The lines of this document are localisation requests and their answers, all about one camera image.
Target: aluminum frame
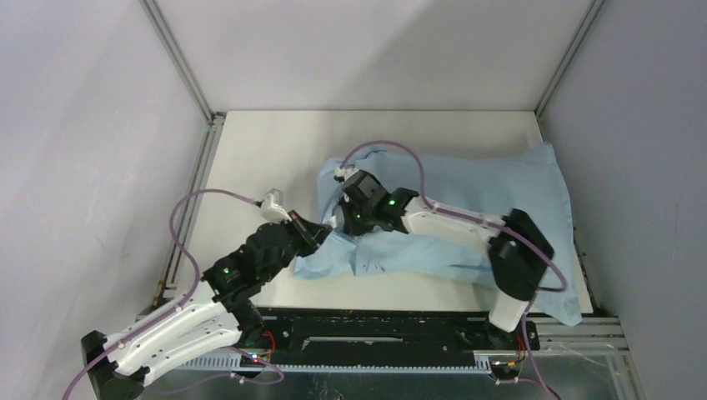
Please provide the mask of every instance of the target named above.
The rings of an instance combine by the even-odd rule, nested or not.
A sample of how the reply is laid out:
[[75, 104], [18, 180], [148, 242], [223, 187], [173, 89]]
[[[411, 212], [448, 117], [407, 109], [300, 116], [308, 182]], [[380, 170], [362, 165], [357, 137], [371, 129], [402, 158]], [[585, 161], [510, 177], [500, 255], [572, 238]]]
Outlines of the aluminum frame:
[[565, 73], [569, 69], [569, 66], [574, 61], [579, 48], [584, 43], [587, 38], [589, 31], [594, 26], [594, 23], [599, 18], [599, 13], [604, 9], [604, 5], [607, 0], [594, 0], [587, 9], [587, 13], [582, 18], [582, 22], [579, 23], [577, 31], [574, 33], [572, 40], [569, 42], [567, 50], [565, 50], [562, 59], [559, 61], [557, 68], [555, 69], [552, 78], [549, 80], [548, 85], [545, 87], [543, 94], [538, 100], [538, 105], [535, 106], [535, 115], [537, 118], [542, 118], [545, 110], [548, 107], [550, 100], [552, 99], [555, 90], [557, 89], [560, 82], [564, 78]]
[[[193, 170], [193, 175], [188, 183], [188, 193], [190, 193], [203, 188], [205, 184], [205, 178], [213, 161], [216, 144], [218, 143], [223, 129], [225, 115], [223, 113], [215, 113], [209, 106], [208, 100], [199, 86], [197, 78], [188, 65], [187, 59], [158, 5], [158, 0], [140, 0], [140, 3], [143, 5], [145, 13], [154, 26], [155, 32], [163, 43], [170, 59], [172, 59], [179, 76], [184, 81], [187, 90], [197, 104], [204, 119], [207, 121], [206, 132], [201, 143], [197, 162]], [[558, 67], [555, 69], [552, 78], [549, 80], [543, 94], [538, 100], [538, 104], [534, 110], [538, 119], [543, 117], [549, 101], [554, 95], [555, 89], [564, 78], [567, 69], [574, 61], [583, 41], [587, 37], [590, 29], [594, 26], [600, 11], [606, 3], [606, 0], [594, 0], [589, 6], [587, 13], [578, 26], [577, 32], [570, 41]], [[200, 201], [198, 198], [190, 201], [179, 215], [178, 226], [176, 228], [178, 230], [179, 239], [182, 240], [183, 243], [189, 239], [199, 204]], [[176, 246], [172, 245], [166, 262], [163, 279], [159, 282], [158, 293], [157, 296], [155, 296], [153, 305], [157, 305], [163, 298], [170, 298], [174, 295], [174, 290], [177, 287], [177, 272], [180, 260], [181, 252]], [[576, 327], [567, 327], [549, 317], [532, 317], [530, 320], [538, 325], [540, 336], [541, 349], [534, 352], [536, 355], [540, 357], [605, 356], [609, 370], [612, 373], [612, 379], [618, 398], [620, 400], [645, 399], [618, 318], [586, 317], [584, 321]], [[513, 356], [513, 354], [510, 352], [479, 352], [477, 356], [481, 362], [480, 369], [479, 365], [477, 365], [476, 368], [470, 368], [469, 371], [483, 373], [484, 363], [487, 363], [489, 358]], [[238, 366], [238, 360], [233, 357], [232, 355], [224, 356], [223, 353], [218, 352], [205, 354], [202, 357], [197, 357], [185, 363], [180, 369], [232, 371], [234, 367]], [[298, 372], [362, 372], [357, 368], [327, 369], [306, 366], [282, 367], [285, 368], [285, 370], [295, 368], [294, 370]], [[415, 369], [416, 373], [434, 373], [435, 371], [434, 368]], [[386, 373], [394, 371], [392, 369], [387, 371], [385, 368], [381, 368], [376, 372]], [[408, 371], [401, 370], [399, 372], [407, 373]]]

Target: black mounting base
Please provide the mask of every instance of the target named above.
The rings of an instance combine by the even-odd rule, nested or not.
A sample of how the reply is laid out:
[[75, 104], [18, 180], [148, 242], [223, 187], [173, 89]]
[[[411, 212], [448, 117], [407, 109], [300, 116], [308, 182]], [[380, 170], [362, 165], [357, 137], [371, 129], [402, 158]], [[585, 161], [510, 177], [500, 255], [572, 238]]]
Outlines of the black mounting base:
[[[93, 331], [81, 338], [83, 365], [88, 365], [100, 356], [105, 348], [106, 336], [99, 331]], [[116, 365], [106, 358], [88, 370], [97, 400], [133, 400], [143, 392], [143, 378], [149, 369], [143, 367], [130, 377], [115, 372]]]
[[[489, 328], [487, 313], [260, 308], [275, 337], [273, 363], [335, 367], [464, 367], [474, 352], [518, 349], [517, 332]], [[539, 349], [535, 325], [528, 322]]]

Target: gray wall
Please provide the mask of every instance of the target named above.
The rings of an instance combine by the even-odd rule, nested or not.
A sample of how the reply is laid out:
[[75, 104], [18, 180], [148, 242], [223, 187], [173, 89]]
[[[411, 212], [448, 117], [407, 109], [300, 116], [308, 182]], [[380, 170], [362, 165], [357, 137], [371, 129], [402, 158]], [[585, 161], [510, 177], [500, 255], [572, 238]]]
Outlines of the gray wall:
[[0, 2], [0, 397], [60, 398], [150, 303], [203, 129], [137, 0]]
[[707, 2], [609, 2], [543, 123], [649, 398], [704, 398]]

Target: robotic arm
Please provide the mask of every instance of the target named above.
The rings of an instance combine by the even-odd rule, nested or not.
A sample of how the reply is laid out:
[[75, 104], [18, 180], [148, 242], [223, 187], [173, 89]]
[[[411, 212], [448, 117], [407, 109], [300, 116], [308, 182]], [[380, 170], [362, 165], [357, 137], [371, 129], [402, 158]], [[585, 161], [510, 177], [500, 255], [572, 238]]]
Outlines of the robotic arm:
[[[269, 223], [246, 242], [203, 272], [190, 299], [178, 297], [122, 332], [108, 336], [93, 331], [82, 338], [84, 363], [118, 345], [88, 371], [98, 400], [132, 400], [164, 373], [192, 358], [237, 343], [252, 347], [262, 337], [263, 319], [250, 298], [259, 293], [296, 256], [314, 253], [331, 227], [285, 212], [269, 194], [261, 206]], [[174, 309], [125, 343], [131, 332]]]
[[410, 189], [400, 187], [388, 192], [372, 174], [356, 169], [339, 169], [335, 178], [343, 182], [339, 206], [345, 233], [360, 236], [380, 227], [387, 232], [423, 234], [486, 256], [499, 288], [489, 322], [507, 333], [516, 329], [547, 265], [525, 245], [502, 232], [504, 227], [528, 239], [548, 258], [554, 255], [552, 246], [527, 213], [514, 209], [507, 216], [479, 214], [425, 202]]

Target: white tabletop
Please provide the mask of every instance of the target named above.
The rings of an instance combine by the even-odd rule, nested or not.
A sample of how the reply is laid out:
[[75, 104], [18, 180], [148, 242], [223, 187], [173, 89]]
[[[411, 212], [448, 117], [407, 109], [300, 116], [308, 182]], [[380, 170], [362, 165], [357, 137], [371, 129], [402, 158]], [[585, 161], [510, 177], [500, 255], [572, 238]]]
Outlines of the white tabletop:
[[[284, 191], [285, 208], [315, 221], [316, 177], [324, 161], [380, 138], [418, 153], [460, 158], [518, 156], [542, 140], [532, 112], [229, 112], [205, 187], [257, 199], [278, 188]], [[263, 223], [256, 208], [219, 194], [203, 197], [195, 219], [188, 248], [202, 270]], [[591, 313], [579, 261], [575, 264], [582, 312]], [[180, 266], [179, 273], [178, 290], [186, 290], [192, 268]], [[494, 291], [412, 272], [305, 281], [286, 268], [253, 302], [260, 307], [488, 311]]]

